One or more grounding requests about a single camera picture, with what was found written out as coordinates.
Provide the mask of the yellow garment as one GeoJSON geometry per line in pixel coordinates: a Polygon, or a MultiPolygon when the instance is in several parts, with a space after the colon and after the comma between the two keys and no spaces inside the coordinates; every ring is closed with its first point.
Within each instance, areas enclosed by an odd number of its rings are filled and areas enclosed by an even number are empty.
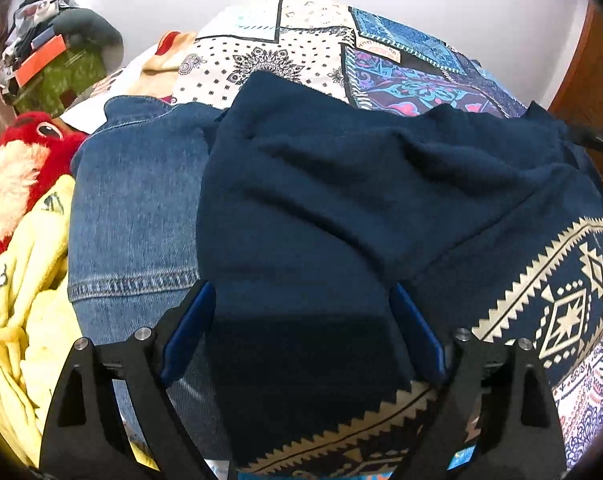
{"type": "Polygon", "coordinates": [[[74,179],[61,176],[22,218],[0,255],[0,433],[38,466],[52,396],[81,330],[68,299],[74,179]]]}

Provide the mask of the blue denim jeans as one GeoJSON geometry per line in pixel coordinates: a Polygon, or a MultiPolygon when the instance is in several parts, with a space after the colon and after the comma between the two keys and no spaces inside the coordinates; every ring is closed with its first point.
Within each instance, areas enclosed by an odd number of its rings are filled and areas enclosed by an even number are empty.
{"type": "Polygon", "coordinates": [[[220,110],[116,96],[71,162],[68,297],[94,344],[124,341],[198,279],[196,217],[220,110]]]}

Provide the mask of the red plush toy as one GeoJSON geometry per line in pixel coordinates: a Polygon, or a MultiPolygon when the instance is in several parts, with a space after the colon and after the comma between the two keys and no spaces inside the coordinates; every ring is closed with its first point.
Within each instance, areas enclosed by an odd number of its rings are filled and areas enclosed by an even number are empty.
{"type": "Polygon", "coordinates": [[[22,217],[70,173],[88,135],[44,112],[19,115],[0,137],[0,255],[22,217]]]}

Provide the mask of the wooden door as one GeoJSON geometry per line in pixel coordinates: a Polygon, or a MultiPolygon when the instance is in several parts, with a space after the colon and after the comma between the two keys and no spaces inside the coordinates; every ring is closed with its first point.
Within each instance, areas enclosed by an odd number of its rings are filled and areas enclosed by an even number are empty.
{"type": "Polygon", "coordinates": [[[559,86],[550,112],[577,129],[603,178],[603,13],[590,2],[571,65],[559,86]]]}

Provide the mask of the white pillow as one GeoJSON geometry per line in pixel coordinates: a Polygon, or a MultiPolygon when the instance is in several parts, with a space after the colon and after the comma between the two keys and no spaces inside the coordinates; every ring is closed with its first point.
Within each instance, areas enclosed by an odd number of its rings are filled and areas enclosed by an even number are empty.
{"type": "Polygon", "coordinates": [[[140,76],[142,65],[155,53],[157,44],[146,49],[130,61],[118,72],[108,76],[104,81],[88,92],[88,97],[74,103],[69,110],[59,117],[65,124],[91,134],[106,122],[105,104],[115,96],[130,96],[128,90],[140,76]]]}

